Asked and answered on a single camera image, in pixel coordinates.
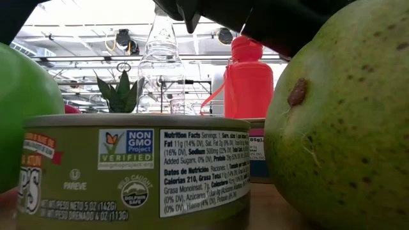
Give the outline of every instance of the green fruit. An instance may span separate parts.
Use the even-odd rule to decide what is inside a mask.
[[[330,18],[281,75],[265,137],[275,185],[311,219],[409,229],[409,1]]]
[[[64,102],[54,79],[27,56],[0,43],[0,193],[17,185],[23,121],[62,113]]]

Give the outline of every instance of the potted plant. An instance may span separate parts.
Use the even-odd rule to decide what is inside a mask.
[[[102,97],[107,100],[109,112],[131,113],[134,111],[135,106],[139,105],[143,92],[144,78],[137,80],[130,87],[128,73],[123,70],[120,84],[116,88],[104,82],[98,76],[96,81]]]

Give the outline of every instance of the green leaf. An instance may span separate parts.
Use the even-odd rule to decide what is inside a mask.
[[[122,72],[120,84],[117,88],[118,96],[125,98],[129,94],[129,77],[126,71]]]
[[[137,93],[138,93],[138,82],[135,82],[135,84],[132,86],[132,89],[130,89],[127,97],[124,98],[125,112],[132,112],[135,109],[136,101],[137,101],[136,100]]]
[[[111,98],[109,99],[109,107],[114,112],[124,112],[125,104],[119,98],[115,89],[112,86],[110,87],[111,87]]]
[[[106,100],[109,100],[111,96],[111,90],[109,89],[109,85],[103,80],[101,80],[99,77],[96,77],[96,82],[98,84],[98,88],[100,89],[102,96]]]

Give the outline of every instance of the can label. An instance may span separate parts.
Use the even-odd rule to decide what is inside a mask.
[[[269,183],[269,173],[264,154],[264,130],[262,128],[250,130],[250,161],[252,181],[257,179]]]
[[[242,132],[161,130],[160,216],[213,208],[247,194],[248,146]]]
[[[247,132],[33,128],[24,140],[17,228],[192,229],[233,217],[245,226],[249,154]]]

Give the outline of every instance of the table surface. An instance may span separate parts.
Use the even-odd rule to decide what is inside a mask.
[[[15,230],[14,211],[4,211],[0,207],[2,230]],[[278,193],[274,185],[251,185],[251,217],[248,230],[322,230],[310,223],[290,206]]]

